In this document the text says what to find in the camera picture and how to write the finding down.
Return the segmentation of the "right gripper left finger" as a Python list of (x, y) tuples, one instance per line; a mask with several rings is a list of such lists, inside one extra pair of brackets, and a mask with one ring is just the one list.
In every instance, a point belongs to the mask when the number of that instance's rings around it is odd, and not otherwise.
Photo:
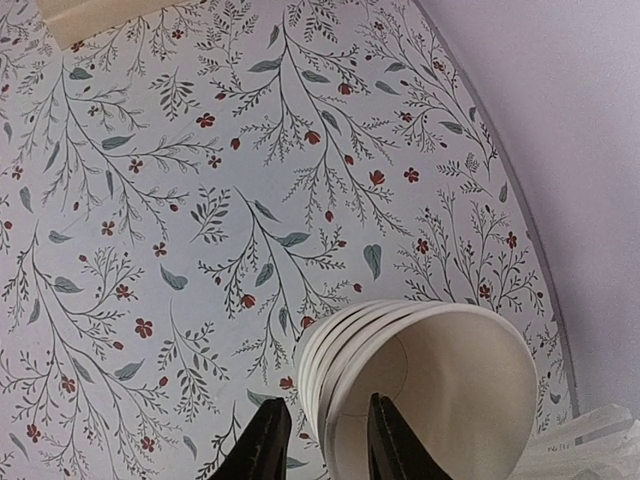
[(281, 397), (265, 400), (210, 479), (285, 479), (291, 428), (285, 400)]

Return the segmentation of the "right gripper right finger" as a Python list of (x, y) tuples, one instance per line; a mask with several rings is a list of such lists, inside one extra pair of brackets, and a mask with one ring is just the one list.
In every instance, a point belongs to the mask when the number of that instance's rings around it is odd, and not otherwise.
[(451, 480), (393, 401), (375, 393), (367, 416), (368, 473), (373, 480)]

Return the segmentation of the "stack of white paper cups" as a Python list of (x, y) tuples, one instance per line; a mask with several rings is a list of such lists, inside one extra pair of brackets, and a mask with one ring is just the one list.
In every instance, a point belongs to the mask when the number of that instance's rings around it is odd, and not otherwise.
[(298, 393), (333, 479), (367, 477), (367, 414), (389, 397), (455, 479), (505, 479), (532, 431), (534, 360), (519, 331), (468, 304), (373, 300), (308, 327)]

